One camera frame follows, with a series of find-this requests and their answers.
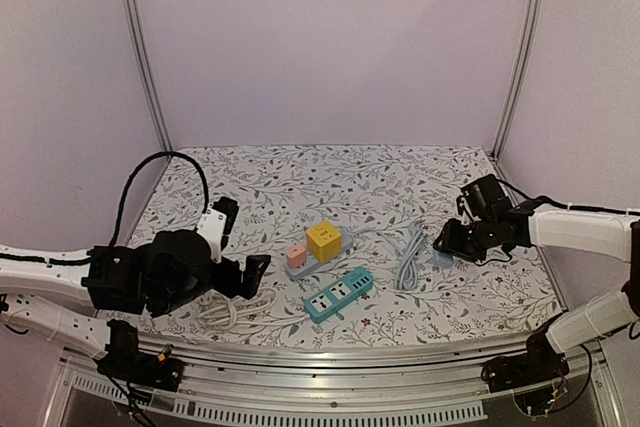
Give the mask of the teal white power strip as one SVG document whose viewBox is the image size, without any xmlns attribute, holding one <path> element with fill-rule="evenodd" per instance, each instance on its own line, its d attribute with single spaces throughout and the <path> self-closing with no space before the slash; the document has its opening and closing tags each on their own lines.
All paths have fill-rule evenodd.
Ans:
<svg viewBox="0 0 640 427">
<path fill-rule="evenodd" d="M 358 267 L 307 299 L 305 312 L 314 324 L 321 324 L 333 316 L 343 320 L 341 312 L 367 294 L 373 285 L 374 276 L 367 269 Z"/>
</svg>

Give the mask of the light blue power strip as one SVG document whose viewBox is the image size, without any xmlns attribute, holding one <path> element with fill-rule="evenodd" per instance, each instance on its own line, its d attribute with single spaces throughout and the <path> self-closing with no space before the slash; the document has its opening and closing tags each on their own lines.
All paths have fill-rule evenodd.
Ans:
<svg viewBox="0 0 640 427">
<path fill-rule="evenodd" d="M 341 252 L 334 257 L 333 259 L 331 259 L 328 262 L 319 262 L 312 254 L 311 252 L 308 250 L 307 248 L 307 262 L 305 264 L 304 267 L 300 268 L 300 269 L 290 269 L 287 267 L 287 262 L 285 262 L 284 265 L 284 271 L 286 272 L 286 274 L 288 275 L 288 277 L 292 280 L 300 280 L 306 276 L 309 276 L 310 274 L 318 271 L 322 266 L 324 266 L 325 264 L 334 261 L 338 258 L 340 258 L 341 256 L 344 256 L 352 247 L 354 244 L 354 238 L 352 235 L 348 234 L 348 233 L 343 233 L 342 234 L 342 250 Z"/>
</svg>

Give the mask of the blue cube plug adapter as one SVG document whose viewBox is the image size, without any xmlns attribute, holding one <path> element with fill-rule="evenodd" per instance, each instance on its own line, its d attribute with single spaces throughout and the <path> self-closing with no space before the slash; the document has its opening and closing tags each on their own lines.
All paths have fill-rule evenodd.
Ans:
<svg viewBox="0 0 640 427">
<path fill-rule="evenodd" d="M 434 266 L 440 269 L 451 268 L 454 265 L 454 258 L 450 254 L 436 251 L 434 253 Z"/>
</svg>

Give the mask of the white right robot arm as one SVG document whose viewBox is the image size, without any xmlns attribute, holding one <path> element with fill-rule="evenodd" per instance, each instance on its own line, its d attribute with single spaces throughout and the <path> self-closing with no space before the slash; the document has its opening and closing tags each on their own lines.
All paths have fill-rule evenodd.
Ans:
<svg viewBox="0 0 640 427">
<path fill-rule="evenodd" d="M 639 218 L 630 212 L 555 207 L 543 199 L 480 213 L 463 223 L 447 221 L 435 250 L 468 262 L 486 261 L 490 250 L 534 247 L 548 258 L 570 308 L 532 334 L 517 374 L 537 383 L 556 356 L 606 337 L 639 320 Z"/>
</svg>

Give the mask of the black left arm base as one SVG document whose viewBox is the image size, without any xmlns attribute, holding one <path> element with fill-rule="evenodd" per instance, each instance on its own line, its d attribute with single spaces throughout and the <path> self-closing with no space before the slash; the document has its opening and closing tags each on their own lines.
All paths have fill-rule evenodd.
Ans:
<svg viewBox="0 0 640 427">
<path fill-rule="evenodd" d="M 177 392 L 185 364 L 173 356 L 174 345 L 165 344 L 158 353 L 139 349 L 138 330 L 123 320 L 107 322 L 106 355 L 95 361 L 104 376 L 168 392 Z"/>
</svg>

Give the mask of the yellow cube plug adapter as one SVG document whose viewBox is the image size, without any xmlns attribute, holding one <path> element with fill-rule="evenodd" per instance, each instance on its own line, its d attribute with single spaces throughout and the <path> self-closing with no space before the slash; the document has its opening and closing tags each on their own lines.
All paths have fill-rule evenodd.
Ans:
<svg viewBox="0 0 640 427">
<path fill-rule="evenodd" d="M 319 262 L 328 262 L 342 250 L 342 234 L 329 221 L 306 230 L 307 248 Z"/>
</svg>

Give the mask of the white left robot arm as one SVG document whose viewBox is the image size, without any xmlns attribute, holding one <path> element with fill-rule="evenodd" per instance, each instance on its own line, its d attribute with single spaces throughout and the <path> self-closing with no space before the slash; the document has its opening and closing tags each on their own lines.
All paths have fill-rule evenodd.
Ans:
<svg viewBox="0 0 640 427">
<path fill-rule="evenodd" d="M 215 261 L 204 237 L 191 230 L 162 231 L 138 248 L 96 246 L 68 259 L 1 250 L 1 320 L 34 328 L 51 340 L 101 360 L 128 381 L 148 373 L 148 359 L 129 343 L 113 348 L 114 328 L 62 306 L 63 301 L 101 311 L 157 318 L 213 291 L 250 300 L 271 258 Z"/>
</svg>

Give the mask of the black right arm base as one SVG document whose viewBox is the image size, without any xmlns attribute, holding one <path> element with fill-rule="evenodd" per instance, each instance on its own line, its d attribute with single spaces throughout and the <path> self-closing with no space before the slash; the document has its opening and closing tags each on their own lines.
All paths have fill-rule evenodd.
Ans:
<svg viewBox="0 0 640 427">
<path fill-rule="evenodd" d="M 552 317 L 527 338 L 524 353 L 497 356 L 482 366 L 481 379 L 488 385 L 491 393 L 546 381 L 560 381 L 559 387 L 547 386 L 515 396 L 514 402 L 518 409 L 530 417 L 548 414 L 558 396 L 567 392 L 566 375 L 570 372 L 568 362 L 564 354 L 553 350 L 546 338 L 552 322 L 559 317 L 560 315 Z"/>
</svg>

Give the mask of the pink cube plug adapter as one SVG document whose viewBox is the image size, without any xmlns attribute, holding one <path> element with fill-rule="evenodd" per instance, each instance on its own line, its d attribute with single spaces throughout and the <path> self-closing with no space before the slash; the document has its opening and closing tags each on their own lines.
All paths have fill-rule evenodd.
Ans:
<svg viewBox="0 0 640 427">
<path fill-rule="evenodd" d="M 307 247 L 303 244 L 295 244 L 286 250 L 285 256 L 288 268 L 300 269 L 307 262 Z"/>
</svg>

